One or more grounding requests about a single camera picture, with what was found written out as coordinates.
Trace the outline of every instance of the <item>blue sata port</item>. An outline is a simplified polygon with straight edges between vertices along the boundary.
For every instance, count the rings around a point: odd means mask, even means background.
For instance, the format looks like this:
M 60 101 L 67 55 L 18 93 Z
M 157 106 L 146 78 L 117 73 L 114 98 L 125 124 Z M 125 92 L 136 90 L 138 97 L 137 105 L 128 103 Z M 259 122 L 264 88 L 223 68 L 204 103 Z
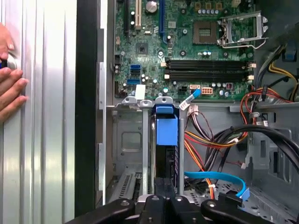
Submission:
M 140 79 L 128 79 L 127 84 L 128 85 L 138 85 L 138 84 L 140 84 Z
M 132 64 L 130 67 L 131 70 L 141 70 L 141 65 L 139 64 Z

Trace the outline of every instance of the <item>circuit board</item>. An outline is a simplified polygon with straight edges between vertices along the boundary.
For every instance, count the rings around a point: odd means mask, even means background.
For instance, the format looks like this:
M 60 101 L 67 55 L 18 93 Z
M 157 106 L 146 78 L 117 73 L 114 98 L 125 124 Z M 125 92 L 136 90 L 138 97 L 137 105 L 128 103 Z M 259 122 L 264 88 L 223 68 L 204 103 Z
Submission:
M 123 98 L 134 96 L 136 84 L 146 85 L 145 98 L 154 100 L 158 96 L 170 96 L 173 99 L 185 99 L 190 95 L 191 86 L 212 88 L 210 94 L 201 95 L 199 99 L 207 100 L 241 100 L 249 91 L 249 82 L 215 82 L 198 79 L 173 81 L 165 78 L 165 60 L 206 60 L 206 61 L 253 61 L 252 48 L 223 49 L 216 44 L 219 38 L 218 28 L 212 30 L 203 26 L 215 26 L 221 17 L 240 13 L 254 12 L 254 5 L 246 8 L 232 7 L 232 0 L 164 0 L 165 36 L 170 37 L 166 42 L 159 33 L 160 13 L 159 2 L 154 13 L 146 11 L 148 0 L 142 1 L 141 28 L 136 29 L 134 23 L 124 32 L 124 23 L 127 20 L 134 22 L 136 0 L 118 0 L 116 5 L 115 29 L 115 96 Z M 254 21 L 244 20 L 232 24 L 233 39 L 254 36 Z M 213 43 L 196 44 L 195 32 L 200 37 L 209 36 Z M 132 65 L 138 65 L 140 71 L 131 72 Z

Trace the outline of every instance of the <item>hand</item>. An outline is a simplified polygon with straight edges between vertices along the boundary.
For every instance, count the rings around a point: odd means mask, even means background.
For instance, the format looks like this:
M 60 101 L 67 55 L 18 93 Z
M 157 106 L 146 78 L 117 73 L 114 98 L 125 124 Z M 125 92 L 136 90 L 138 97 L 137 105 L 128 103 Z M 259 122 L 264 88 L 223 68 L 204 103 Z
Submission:
M 22 78 L 21 70 L 0 69 L 0 124 L 15 113 L 28 99 L 19 96 L 28 80 Z
M 14 50 L 14 43 L 9 31 L 0 23 L 0 59 L 8 59 L 8 50 Z

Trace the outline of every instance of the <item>green circuit board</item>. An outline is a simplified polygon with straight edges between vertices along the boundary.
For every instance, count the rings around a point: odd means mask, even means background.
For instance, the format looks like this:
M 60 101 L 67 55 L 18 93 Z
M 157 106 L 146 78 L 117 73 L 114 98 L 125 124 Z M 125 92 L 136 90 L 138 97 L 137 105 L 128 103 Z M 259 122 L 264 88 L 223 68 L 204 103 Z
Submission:
M 131 17 L 131 12 L 135 12 L 135 1 L 128 0 L 128 19 L 135 21 Z M 253 61 L 254 52 L 252 48 L 242 49 L 223 49 L 215 44 L 193 44 L 194 24 L 197 21 L 217 22 L 221 17 L 236 15 L 240 13 L 249 13 L 254 11 L 254 6 L 243 9 L 232 7 L 232 0 L 200 0 L 191 1 L 187 4 L 186 0 L 165 0 L 165 33 L 171 36 L 171 45 L 163 42 L 159 35 L 159 5 L 155 13 L 146 13 L 146 3 L 148 0 L 142 0 L 142 28 L 136 30 L 129 24 L 127 36 L 124 34 L 124 2 L 118 2 L 116 5 L 116 29 L 115 29 L 115 54 L 119 56 L 120 66 L 117 66 L 114 76 L 115 96 L 123 98 L 135 94 L 135 84 L 128 83 L 128 80 L 139 79 L 140 84 L 146 85 L 145 98 L 155 99 L 158 96 L 170 96 L 173 99 L 185 99 L 190 95 L 189 86 L 192 84 L 202 87 L 211 87 L 211 82 L 202 82 L 200 79 L 190 82 L 175 82 L 164 78 L 165 67 L 161 63 L 166 57 L 176 60 L 215 60 L 215 61 Z M 233 23 L 233 39 L 241 37 L 254 36 L 254 20 L 248 19 Z M 210 30 L 201 29 L 200 35 Z M 220 30 L 217 29 L 216 35 L 219 37 Z M 130 66 L 140 65 L 141 76 L 134 76 L 130 73 Z M 187 87 L 186 92 L 179 92 L 182 87 Z M 248 92 L 249 83 L 244 80 L 233 83 L 233 88 L 227 90 L 225 87 L 215 87 L 211 95 L 201 95 L 199 99 L 207 100 L 241 100 Z M 229 92 L 229 96 L 223 95 L 223 92 Z

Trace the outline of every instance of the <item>ribbed metal panel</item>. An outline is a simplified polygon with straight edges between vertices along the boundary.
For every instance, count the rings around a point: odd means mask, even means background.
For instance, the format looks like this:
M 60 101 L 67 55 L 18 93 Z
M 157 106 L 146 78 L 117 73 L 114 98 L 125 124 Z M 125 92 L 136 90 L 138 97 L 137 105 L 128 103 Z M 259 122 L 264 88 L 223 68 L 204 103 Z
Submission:
M 30 100 L 0 126 L 0 223 L 74 217 L 76 0 L 0 0 Z

